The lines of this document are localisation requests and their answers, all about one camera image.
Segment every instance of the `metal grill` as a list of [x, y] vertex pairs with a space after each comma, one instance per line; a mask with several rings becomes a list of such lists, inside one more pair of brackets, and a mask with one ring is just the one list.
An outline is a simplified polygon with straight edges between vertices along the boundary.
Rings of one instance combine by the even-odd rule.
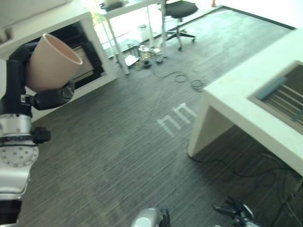
[[303, 134], [303, 65], [297, 62], [284, 79], [278, 79], [250, 99]]

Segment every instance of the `cable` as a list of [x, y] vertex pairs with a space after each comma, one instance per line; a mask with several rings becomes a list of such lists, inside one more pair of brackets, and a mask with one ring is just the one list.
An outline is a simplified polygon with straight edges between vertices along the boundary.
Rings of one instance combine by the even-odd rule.
[[[276, 164], [277, 166], [281, 166], [281, 161], [276, 157], [274, 156], [273, 154], [271, 154], [270, 152], [263, 152], [262, 153], [263, 156], [267, 157], [267, 158], [270, 158], [272, 159]], [[285, 188], [286, 188], [286, 181], [287, 181], [287, 172], [285, 172], [284, 176], [283, 176], [283, 183], [281, 185], [278, 185], [277, 189], [278, 189], [278, 197], [279, 197], [279, 200], [280, 200], [280, 203], [284, 204], [284, 206], [286, 205], [287, 208], [288, 208], [288, 211], [286, 211], [288, 217], [294, 221], [293, 219], [295, 219], [295, 224], [298, 224], [299, 227], [303, 227], [302, 225], [302, 222], [299, 220], [299, 218], [296, 216], [296, 214], [294, 213], [293, 209], [291, 208], [291, 206], [289, 205], [289, 202], [288, 202], [288, 199], [286, 199], [286, 193], [285, 193]], [[280, 188], [282, 188], [282, 196], [283, 196], [283, 199], [280, 198]]]
[[188, 80], [188, 76], [185, 75], [185, 74], [184, 75], [183, 74], [178, 74], [178, 75], [175, 76], [175, 82], [177, 82], [177, 83], [183, 83], [187, 80]]
[[[158, 77], [158, 78], [166, 78], [166, 77], [169, 77], [171, 75], [175, 75], [175, 82], [177, 83], [183, 83], [185, 81], [188, 80], [188, 76], [185, 72], [182, 72], [182, 71], [175, 71], [175, 72], [172, 72], [172, 73], [169, 73], [165, 76], [158, 76], [153, 70], [151, 70], [153, 72], [153, 75]], [[191, 88], [196, 91], [196, 92], [202, 92], [202, 89], [206, 86], [205, 83], [203, 83], [203, 81], [199, 80], [199, 79], [195, 79], [193, 81], [190, 82], [190, 86]]]
[[195, 79], [191, 81], [190, 85], [193, 88], [193, 90], [196, 92], [202, 92], [202, 89], [206, 86], [206, 84], [199, 79]]
[[273, 227], [274, 226], [274, 224], [276, 223], [276, 221], [278, 220], [278, 218], [279, 218], [279, 216], [282, 212], [283, 207], [285, 206], [285, 204], [288, 202], [288, 200], [290, 198], [291, 198], [291, 195], [288, 196], [288, 198], [281, 204], [278, 213], [276, 214], [275, 218], [273, 219], [273, 221], [271, 222], [271, 224], [268, 227]]
[[5, 145], [0, 145], [0, 148], [4, 147], [36, 147], [36, 144], [5, 144]]
[[229, 165], [227, 165], [224, 161], [222, 161], [220, 159], [211, 159], [211, 160], [202, 161], [202, 160], [194, 159], [193, 157], [189, 156], [189, 154], [187, 154], [187, 155], [190, 159], [192, 159], [193, 161], [198, 162], [198, 163], [210, 164], [210, 163], [214, 163], [214, 162], [219, 162], [219, 163], [223, 164], [231, 173], [235, 174], [236, 176], [244, 177], [244, 178], [253, 178], [253, 177], [257, 177], [257, 176], [262, 176], [264, 174], [268, 174], [268, 173], [271, 173], [272, 171], [276, 171], [276, 170], [284, 170], [284, 171], [285, 170], [292, 170], [291, 168], [280, 167], [280, 168], [271, 168], [271, 169], [268, 169], [266, 171], [263, 171], [263, 172], [260, 172], [260, 173], [257, 173], [257, 174], [242, 175], [242, 174], [237, 173], [234, 169], [232, 169]]
[[165, 76], [157, 76], [157, 74], [154, 71], [153, 71], [153, 74], [154, 74], [154, 76], [156, 76], [158, 78], [166, 78], [166, 77], [169, 77], [169, 76], [174, 75], [174, 74], [177, 74], [176, 77], [180, 76], [180, 75], [187, 77], [187, 74], [185, 72], [182, 72], [182, 71], [171, 72], [171, 73], [169, 73], [169, 74], [167, 74]]

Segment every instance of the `power cord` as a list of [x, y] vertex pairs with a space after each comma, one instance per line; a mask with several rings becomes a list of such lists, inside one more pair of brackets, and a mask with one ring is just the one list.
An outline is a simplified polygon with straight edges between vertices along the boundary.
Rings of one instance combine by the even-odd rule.
[[[175, 72], [169, 73], [169, 74], [164, 75], [164, 76], [158, 76], [153, 70], [151, 70], [151, 71], [152, 71], [153, 75], [158, 77], [158, 78], [166, 78], [166, 77], [169, 77], [171, 75], [175, 75], [175, 82], [177, 82], [177, 83], [183, 83], [183, 82], [188, 80], [188, 75], [185, 72], [182, 72], [182, 71], [175, 71]], [[203, 83], [203, 81], [201, 81], [199, 79], [195, 79], [195, 80], [190, 82], [190, 86], [194, 91], [202, 92], [202, 89], [206, 86], [206, 84]]]
[[[278, 166], [281, 166], [282, 163], [279, 162], [279, 160], [275, 156], [273, 156], [272, 154], [269, 154], [269, 153], [267, 153], [267, 155], [270, 156], [269, 158], [273, 159]], [[296, 216], [293, 209], [291, 208], [288, 197], [286, 197], [286, 193], [285, 193], [286, 181], [287, 181], [287, 173], [284, 173], [283, 183], [279, 184], [278, 188], [277, 188], [278, 189], [278, 198], [279, 198], [281, 204], [283, 204], [283, 207], [286, 205], [286, 207], [288, 209], [288, 210], [286, 210], [286, 213], [287, 213], [288, 217], [294, 222], [294, 224], [299, 227], [303, 227], [302, 222], [299, 220], [299, 218]], [[298, 190], [299, 190], [299, 188], [297, 188], [295, 193], [291, 194], [291, 196], [295, 197], [296, 195], [298, 195], [297, 194]]]
[[243, 178], [253, 178], [253, 177], [258, 177], [258, 176], [262, 176], [264, 174], [268, 174], [268, 173], [271, 173], [273, 171], [277, 171], [277, 170], [291, 170], [291, 168], [287, 168], [287, 167], [278, 167], [278, 168], [270, 168], [266, 171], [263, 171], [263, 172], [260, 172], [260, 173], [257, 173], [257, 174], [252, 174], [252, 175], [242, 175], [242, 174], [239, 174], [237, 173], [233, 168], [231, 168], [228, 164], [226, 164], [224, 161], [220, 160], [220, 159], [211, 159], [211, 160], [197, 160], [191, 156], [189, 156], [189, 154], [187, 153], [188, 157], [190, 159], [192, 159], [193, 161], [195, 162], [198, 162], [198, 163], [205, 163], [205, 164], [211, 164], [211, 163], [214, 163], [214, 162], [219, 162], [221, 163], [222, 165], [224, 165], [231, 173], [235, 174], [236, 176], [238, 177], [243, 177]]
[[[277, 171], [277, 170], [283, 170], [283, 171], [293, 171], [292, 168], [288, 168], [288, 167], [278, 167], [278, 168], [271, 168], [271, 169], [268, 169], [266, 171], [263, 171], [263, 172], [260, 172], [260, 173], [257, 173], [257, 174], [252, 174], [252, 175], [242, 175], [242, 174], [239, 174], [237, 173], [233, 168], [231, 168], [228, 164], [226, 164], [224, 161], [220, 160], [220, 159], [211, 159], [211, 160], [197, 160], [191, 156], [189, 156], [189, 154], [187, 153], [188, 157], [190, 159], [192, 159], [193, 161], [195, 162], [198, 162], [198, 163], [204, 163], [204, 164], [210, 164], [210, 163], [214, 163], [214, 162], [219, 162], [221, 163], [222, 165], [224, 165], [231, 173], [233, 173], [234, 175], [238, 176], [238, 177], [243, 177], [243, 178], [253, 178], [253, 177], [258, 177], [258, 176], [261, 176], [261, 175], [264, 175], [264, 174], [268, 174], [268, 173], [271, 173], [273, 171]], [[297, 222], [300, 224], [300, 227], [302, 227], [302, 224], [300, 222], [300, 220], [298, 219], [298, 217], [294, 214], [293, 210], [291, 209], [291, 207], [289, 206], [289, 201], [292, 197], [295, 197], [296, 195], [299, 195], [299, 194], [291, 194], [289, 195], [285, 200], [284, 202], [282, 202], [280, 208], [279, 208], [279, 211], [278, 213], [276, 214], [275, 218], [273, 219], [273, 221], [271, 222], [271, 224], [268, 226], [268, 227], [273, 227], [274, 224], [276, 223], [276, 221], [278, 220], [279, 216], [281, 215], [281, 212], [283, 210], [283, 207], [286, 205], [288, 206], [288, 208], [290, 208], [291, 212], [292, 212], [292, 215], [293, 217], [295, 217], [295, 219], [297, 220]]]

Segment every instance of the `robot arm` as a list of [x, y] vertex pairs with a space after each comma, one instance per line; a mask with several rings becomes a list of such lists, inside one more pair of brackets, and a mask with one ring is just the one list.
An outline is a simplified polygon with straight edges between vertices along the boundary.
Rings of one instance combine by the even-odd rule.
[[231, 197], [228, 197], [225, 203], [226, 205], [224, 206], [213, 205], [213, 208], [218, 213], [231, 217], [233, 219], [233, 226], [260, 227], [254, 222], [254, 215], [245, 204], [239, 203]]
[[74, 83], [57, 90], [26, 94], [27, 63], [37, 43], [25, 44], [7, 60], [6, 93], [0, 100], [0, 227], [17, 226], [29, 172], [37, 160], [37, 144], [51, 139], [45, 128], [32, 129], [31, 107], [55, 108], [69, 102]]

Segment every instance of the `table leg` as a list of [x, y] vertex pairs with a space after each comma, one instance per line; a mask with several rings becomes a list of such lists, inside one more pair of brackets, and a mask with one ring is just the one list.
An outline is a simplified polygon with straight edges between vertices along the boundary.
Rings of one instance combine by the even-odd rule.
[[108, 24], [108, 27], [109, 27], [109, 30], [110, 30], [110, 33], [112, 34], [113, 36], [113, 39], [114, 39], [114, 42], [115, 42], [115, 46], [116, 46], [116, 49], [118, 51], [118, 60], [120, 62], [120, 64], [122, 65], [122, 68], [123, 68], [123, 71], [126, 75], [129, 74], [129, 69], [128, 69], [128, 66], [126, 65], [124, 59], [123, 59], [123, 56], [122, 56], [122, 52], [121, 52], [121, 49], [120, 49], [120, 46], [118, 44], [118, 41], [115, 37], [115, 33], [113, 31], [113, 28], [112, 28], [112, 25], [110, 24], [110, 20], [107, 20], [107, 24]]
[[146, 7], [146, 11], [147, 11], [147, 16], [148, 16], [148, 36], [150, 39], [150, 48], [153, 48], [153, 47], [155, 47], [155, 41], [154, 41], [153, 35], [152, 35], [151, 19], [150, 19], [150, 12], [148, 10], [148, 6]]
[[106, 27], [105, 27], [105, 25], [103, 23], [103, 20], [102, 20], [102, 26], [103, 26], [104, 32], [106, 34], [107, 40], [109, 42], [110, 51], [112, 52], [113, 58], [114, 58], [115, 62], [118, 62], [118, 59], [117, 59], [117, 56], [116, 56], [116, 51], [114, 50], [114, 48], [112, 46], [112, 43], [111, 43], [110, 38], [108, 36], [108, 32], [107, 32], [107, 29], [106, 29]]
[[189, 156], [194, 156], [233, 126], [233, 123], [210, 106], [207, 94], [202, 94], [202, 103], [188, 146]]
[[166, 0], [161, 1], [161, 15], [162, 15], [162, 53], [163, 57], [166, 58], [166, 30], [165, 30], [165, 4]]

